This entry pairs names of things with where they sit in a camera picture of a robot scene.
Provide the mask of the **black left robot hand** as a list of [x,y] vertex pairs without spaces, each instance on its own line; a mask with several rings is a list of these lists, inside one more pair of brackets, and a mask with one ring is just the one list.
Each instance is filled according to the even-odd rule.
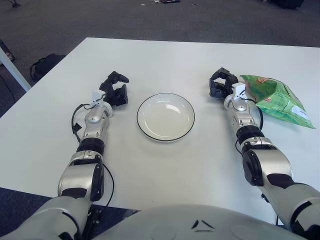
[[[123,85],[120,88],[114,89],[113,85],[121,82]],[[127,86],[130,80],[116,72],[113,71],[107,79],[100,85],[99,90],[105,92],[103,101],[113,106],[121,106],[128,103]]]

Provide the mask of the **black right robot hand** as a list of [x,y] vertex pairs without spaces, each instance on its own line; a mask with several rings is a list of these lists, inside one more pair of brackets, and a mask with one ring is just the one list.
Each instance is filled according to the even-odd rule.
[[[217,79],[223,79],[225,82],[215,82]],[[209,79],[209,95],[213,98],[225,99],[227,96],[233,94],[232,85],[238,82],[238,78],[234,74],[221,67]]]

